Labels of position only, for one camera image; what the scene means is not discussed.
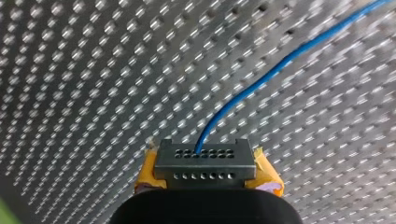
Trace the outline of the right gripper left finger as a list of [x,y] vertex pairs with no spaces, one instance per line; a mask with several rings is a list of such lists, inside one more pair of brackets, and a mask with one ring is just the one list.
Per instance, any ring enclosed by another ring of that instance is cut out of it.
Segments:
[[156,157],[156,149],[151,148],[146,151],[144,162],[134,183],[135,193],[143,193],[150,190],[167,188],[165,180],[157,180],[154,176]]

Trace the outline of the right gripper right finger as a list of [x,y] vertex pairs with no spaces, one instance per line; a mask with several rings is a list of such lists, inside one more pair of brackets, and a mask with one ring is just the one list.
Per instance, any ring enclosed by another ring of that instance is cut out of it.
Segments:
[[263,149],[257,147],[254,152],[254,161],[256,165],[256,177],[245,182],[247,189],[258,189],[282,197],[285,189],[284,181],[280,178],[278,172],[266,158]]

